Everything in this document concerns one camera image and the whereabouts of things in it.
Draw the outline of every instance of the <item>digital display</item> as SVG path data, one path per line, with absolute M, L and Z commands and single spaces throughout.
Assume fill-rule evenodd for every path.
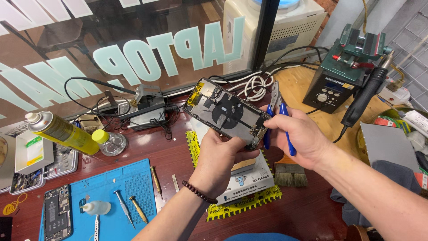
M 325 87 L 329 87 L 329 88 L 337 90 L 339 92 L 343 92 L 345 90 L 345 88 L 343 88 L 342 86 L 339 86 L 339 85 L 336 85 L 336 84 L 333 84 L 333 83 L 330 83 L 330 82 L 327 82 L 325 84 Z

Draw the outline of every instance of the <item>phone logic board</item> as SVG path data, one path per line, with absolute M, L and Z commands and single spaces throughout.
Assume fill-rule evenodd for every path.
M 228 138 L 240 137 L 254 150 L 267 128 L 270 115 L 228 90 L 202 78 L 184 104 L 184 111 Z
M 58 241 L 72 235 L 70 185 L 45 193 L 43 210 L 45 241 Z

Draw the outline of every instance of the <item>red wooden desk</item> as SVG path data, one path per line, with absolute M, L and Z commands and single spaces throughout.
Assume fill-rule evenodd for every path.
M 268 104 L 269 100 L 270 94 L 267 94 L 255 105 Z M 106 157 L 100 152 L 92 157 L 82 157 L 80 154 L 76 172 L 48 180 L 44 187 L 28 192 L 28 198 L 19 204 L 19 211 L 9 215 L 13 217 L 12 240 L 38 240 L 43 194 L 46 191 L 144 158 L 149 158 L 150 164 L 156 166 L 160 185 L 163 187 L 163 201 L 155 189 L 156 206 L 160 211 L 175 194 L 171 176 L 175 174 L 180 185 L 182 180 L 189 180 L 193 172 L 185 137 L 185 132 L 192 129 L 189 120 L 190 117 L 181 112 L 178 121 L 171 126 L 172 137 L 176 138 L 176 141 L 167 141 L 160 127 L 137 132 L 131 129 L 119 130 L 129 140 L 129 145 L 122 154 L 116 157 Z M 271 148 L 265 150 L 265 154 L 273 164 L 282 158 L 283 152 L 278 148 Z M 306 175 L 308 187 L 282 187 L 282 199 L 272 203 L 236 216 L 210 222 L 205 222 L 207 214 L 204 214 L 190 236 L 190 240 L 223 240 L 235 234 L 248 232 L 278 232 L 302 241 L 342 240 L 346 236 L 346 225 L 341 217 L 342 204 L 329 198 L 332 187 L 320 175 L 308 170 Z M 6 204 L 16 201 L 17 197 L 9 193 L 0 194 L 1 210 Z

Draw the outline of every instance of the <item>hand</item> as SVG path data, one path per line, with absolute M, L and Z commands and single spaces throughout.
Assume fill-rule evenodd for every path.
M 265 105 L 260 109 L 266 111 L 267 108 Z M 288 106 L 287 110 L 290 116 L 278 114 L 279 110 L 276 110 L 276 115 L 264 122 L 265 127 L 273 129 L 270 143 L 283 150 L 297 164 L 312 170 L 318 161 L 328 158 L 337 147 L 303 111 Z M 285 132 L 288 132 L 290 141 L 296 148 L 297 154 L 294 157 L 290 156 Z
M 233 164 L 256 158 L 260 151 L 242 151 L 245 142 L 220 136 L 210 128 L 201 142 L 198 166 L 189 183 L 209 198 L 217 198 L 227 188 Z

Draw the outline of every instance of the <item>paint brush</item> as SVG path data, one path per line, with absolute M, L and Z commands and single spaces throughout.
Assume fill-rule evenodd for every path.
M 284 157 L 275 163 L 275 183 L 278 186 L 306 187 L 308 180 L 305 169 L 284 154 Z

